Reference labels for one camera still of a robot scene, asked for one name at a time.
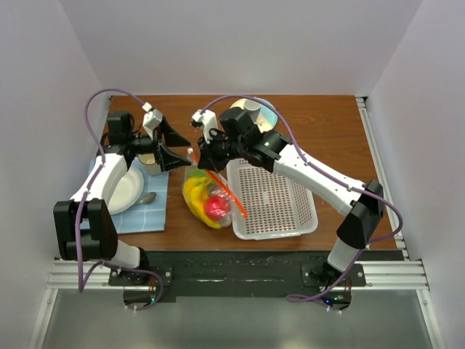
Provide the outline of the yellow fake banana bunch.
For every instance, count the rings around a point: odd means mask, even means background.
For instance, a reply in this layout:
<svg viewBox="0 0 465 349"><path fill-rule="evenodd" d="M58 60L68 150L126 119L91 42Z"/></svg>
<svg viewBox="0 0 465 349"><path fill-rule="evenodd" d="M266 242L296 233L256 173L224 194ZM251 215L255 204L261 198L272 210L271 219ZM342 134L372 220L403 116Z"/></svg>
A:
<svg viewBox="0 0 465 349"><path fill-rule="evenodd" d="M182 194L185 203L190 211L207 226L214 229L220 229L221 225L209 218L204 212L204 204L209 198L208 185L211 180L207 177L190 177L188 178L182 188Z"/></svg>

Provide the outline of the clear orange zip bag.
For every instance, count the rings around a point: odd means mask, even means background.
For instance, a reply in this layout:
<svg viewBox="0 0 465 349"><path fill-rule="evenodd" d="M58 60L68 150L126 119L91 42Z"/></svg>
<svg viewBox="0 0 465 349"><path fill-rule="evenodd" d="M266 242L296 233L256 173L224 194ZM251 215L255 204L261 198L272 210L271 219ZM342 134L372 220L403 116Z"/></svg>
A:
<svg viewBox="0 0 465 349"><path fill-rule="evenodd" d="M190 166L185 169L182 195L191 213L213 229L232 225L237 216L248 218L248 212L229 182L220 174L198 167L198 157L187 149Z"/></svg>

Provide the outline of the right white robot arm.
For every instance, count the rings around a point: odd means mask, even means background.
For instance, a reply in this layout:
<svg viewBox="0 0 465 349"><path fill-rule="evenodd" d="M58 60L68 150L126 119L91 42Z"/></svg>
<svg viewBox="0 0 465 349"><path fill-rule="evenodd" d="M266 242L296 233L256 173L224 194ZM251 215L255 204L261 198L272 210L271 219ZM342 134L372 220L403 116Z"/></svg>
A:
<svg viewBox="0 0 465 349"><path fill-rule="evenodd" d="M325 280L334 286L349 278L349 267L364 249L384 216L382 185L345 177L306 154L290 138L274 130L262 132L247 111L234 107L221 116L196 111L191 124L203 131L198 139L201 169L223 170L229 161L250 165L290 179L327 201L344 220L323 267Z"/></svg>

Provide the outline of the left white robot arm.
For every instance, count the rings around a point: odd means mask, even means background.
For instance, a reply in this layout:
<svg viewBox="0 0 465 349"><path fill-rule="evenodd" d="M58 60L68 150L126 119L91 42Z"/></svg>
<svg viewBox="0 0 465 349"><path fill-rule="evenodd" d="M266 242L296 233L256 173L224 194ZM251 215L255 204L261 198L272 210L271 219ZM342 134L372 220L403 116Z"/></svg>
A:
<svg viewBox="0 0 465 349"><path fill-rule="evenodd" d="M86 181L69 200L58 201L53 208L57 244L62 259L78 263L80 278L85 261L102 260L125 269L125 277L134 285L143 285L150 278L146 254L118 239L108 204L136 157L153 155L162 172L186 167L190 162L172 148L190 142L156 109L144 116L145 135L134 132L134 118L126 111L109 113L107 126L108 144L100 146Z"/></svg>

